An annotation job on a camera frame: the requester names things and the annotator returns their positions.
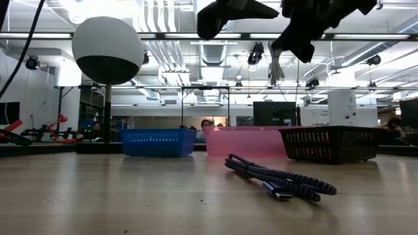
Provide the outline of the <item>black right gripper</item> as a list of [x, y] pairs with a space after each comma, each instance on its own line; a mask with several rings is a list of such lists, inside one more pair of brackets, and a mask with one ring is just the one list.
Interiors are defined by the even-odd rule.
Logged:
[[313, 40], [319, 40], [330, 27], [356, 10], [367, 15], [377, 0], [281, 0], [281, 13], [289, 25], [272, 43], [277, 51], [290, 51], [303, 63], [309, 63], [315, 52]]

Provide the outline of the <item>pink translucent plastic bin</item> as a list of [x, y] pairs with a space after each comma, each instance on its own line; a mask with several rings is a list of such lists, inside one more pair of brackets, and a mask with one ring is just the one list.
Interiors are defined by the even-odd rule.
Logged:
[[284, 126], [206, 127], [206, 152], [213, 157], [230, 153], [241, 157], [287, 158], [280, 130]]

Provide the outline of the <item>black overhead crossbar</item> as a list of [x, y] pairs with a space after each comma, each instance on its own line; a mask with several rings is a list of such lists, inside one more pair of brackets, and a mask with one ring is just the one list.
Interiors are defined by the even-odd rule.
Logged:
[[[47, 33], [33, 34], [35, 40], [70, 40], [74, 33]], [[0, 32], [0, 39], [23, 40], [29, 33]], [[200, 40], [196, 33], [138, 33], [142, 40]], [[220, 33], [215, 40], [274, 40], [279, 33]], [[324, 33], [319, 41], [366, 41], [366, 42], [418, 42], [418, 33]]]

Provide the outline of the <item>dark computer monitor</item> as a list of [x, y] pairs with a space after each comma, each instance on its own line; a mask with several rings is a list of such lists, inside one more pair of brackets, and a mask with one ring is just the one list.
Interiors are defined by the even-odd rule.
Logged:
[[295, 102], [263, 101], [253, 103], [255, 126], [299, 126], [300, 108]]
[[418, 98], [399, 102], [403, 126], [418, 129]]
[[14, 123], [20, 118], [20, 102], [0, 102], [0, 125]]

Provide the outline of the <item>white column cabinet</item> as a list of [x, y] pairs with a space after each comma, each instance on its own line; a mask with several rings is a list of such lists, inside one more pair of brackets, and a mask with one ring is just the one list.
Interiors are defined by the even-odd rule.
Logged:
[[330, 126], [357, 125], [357, 103], [354, 90], [330, 90], [328, 109]]

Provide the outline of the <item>black background rig stand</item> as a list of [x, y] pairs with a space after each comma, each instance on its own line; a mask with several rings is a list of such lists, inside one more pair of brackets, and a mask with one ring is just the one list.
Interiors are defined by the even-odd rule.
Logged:
[[227, 122], [226, 126], [231, 125], [231, 111], [230, 111], [230, 95], [231, 95], [231, 88], [229, 86], [181, 86], [181, 126], [185, 127], [184, 125], [184, 99], [189, 95], [188, 93], [184, 95], [185, 90], [190, 90], [190, 92], [198, 89], [200, 91], [211, 91], [211, 90], [218, 90], [219, 96], [223, 95], [227, 99]]

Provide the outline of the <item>black mesh plastic basket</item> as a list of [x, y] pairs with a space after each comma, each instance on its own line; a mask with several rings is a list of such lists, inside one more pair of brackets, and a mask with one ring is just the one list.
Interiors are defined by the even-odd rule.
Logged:
[[338, 165], [375, 158], [386, 130], [328, 126], [282, 129], [280, 133], [288, 158]]

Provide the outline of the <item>person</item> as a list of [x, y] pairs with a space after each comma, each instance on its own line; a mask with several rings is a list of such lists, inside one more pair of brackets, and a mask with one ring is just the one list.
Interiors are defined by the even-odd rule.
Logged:
[[402, 120], [399, 117], [392, 117], [385, 124], [380, 126], [386, 132], [383, 135], [382, 145], [386, 146], [405, 146], [403, 138], [405, 132], [402, 128]]
[[92, 142], [98, 141], [102, 139], [104, 135], [104, 129], [99, 121], [95, 121], [93, 124], [84, 127], [80, 131], [78, 131], [76, 135], [76, 139], [78, 141], [81, 140], [89, 140]]
[[214, 122], [212, 120], [209, 119], [204, 119], [201, 121], [201, 129], [196, 133], [196, 143], [205, 143], [206, 142], [206, 137], [205, 137], [205, 132], [204, 130], [206, 128], [209, 127], [213, 127], [214, 126]]

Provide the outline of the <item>white globe table lamp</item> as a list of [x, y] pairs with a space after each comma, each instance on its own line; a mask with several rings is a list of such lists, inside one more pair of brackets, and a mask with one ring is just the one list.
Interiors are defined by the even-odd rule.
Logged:
[[76, 28], [72, 54], [84, 75], [105, 85], [103, 141], [82, 144], [82, 153], [120, 153], [121, 144], [113, 144], [110, 137], [112, 86], [137, 75], [144, 60], [144, 45], [137, 31], [125, 21], [98, 16]]

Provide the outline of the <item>blue plastic basket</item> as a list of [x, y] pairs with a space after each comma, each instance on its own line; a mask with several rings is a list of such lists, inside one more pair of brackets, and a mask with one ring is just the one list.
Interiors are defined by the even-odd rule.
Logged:
[[192, 129], [124, 129], [124, 153], [139, 157], [187, 157], [193, 153], [197, 131]]

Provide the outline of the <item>background robot arms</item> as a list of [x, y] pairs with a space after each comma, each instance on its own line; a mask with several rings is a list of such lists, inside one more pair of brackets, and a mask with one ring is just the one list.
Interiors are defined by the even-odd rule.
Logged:
[[20, 135], [28, 137], [33, 142], [64, 142], [75, 143], [76, 131], [68, 127], [66, 131], [56, 130], [56, 127], [68, 121], [63, 114], [59, 114], [56, 121], [42, 125], [40, 129], [32, 128], [24, 130]]

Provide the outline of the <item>red and black device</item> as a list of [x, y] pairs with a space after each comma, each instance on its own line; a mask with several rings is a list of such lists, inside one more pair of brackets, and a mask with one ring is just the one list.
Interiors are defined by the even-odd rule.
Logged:
[[0, 129], [0, 144], [16, 144], [18, 146], [30, 146], [32, 141], [14, 133], [13, 131], [20, 127], [23, 122], [18, 119], [17, 121], [6, 126], [4, 129]]

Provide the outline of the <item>black aluminium table frame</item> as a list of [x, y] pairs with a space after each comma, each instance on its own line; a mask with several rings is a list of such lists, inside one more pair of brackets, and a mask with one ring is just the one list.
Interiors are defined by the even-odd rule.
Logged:
[[[110, 144], [87, 142], [77, 144], [53, 144], [51, 142], [36, 142], [30, 146], [0, 144], [0, 157], [17, 157], [24, 155], [42, 155], [68, 152], [76, 152], [81, 154], [123, 153], [123, 145], [120, 142], [114, 142]], [[418, 147], [380, 146], [378, 148], [378, 154], [418, 157]]]

